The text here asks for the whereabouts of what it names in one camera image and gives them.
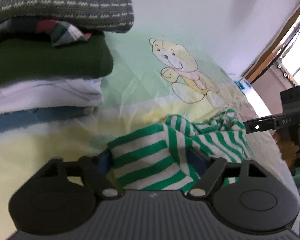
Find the person right hand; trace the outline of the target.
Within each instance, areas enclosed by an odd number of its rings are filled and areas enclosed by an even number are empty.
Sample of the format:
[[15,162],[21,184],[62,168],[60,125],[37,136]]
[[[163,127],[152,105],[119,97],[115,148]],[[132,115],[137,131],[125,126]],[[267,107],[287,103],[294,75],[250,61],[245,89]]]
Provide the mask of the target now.
[[300,158],[297,161],[296,156],[300,153],[300,125],[298,127],[297,142],[294,142],[291,137],[282,137],[283,132],[276,131],[273,138],[281,152],[281,158],[286,162],[292,175],[295,175],[296,168],[300,166]]

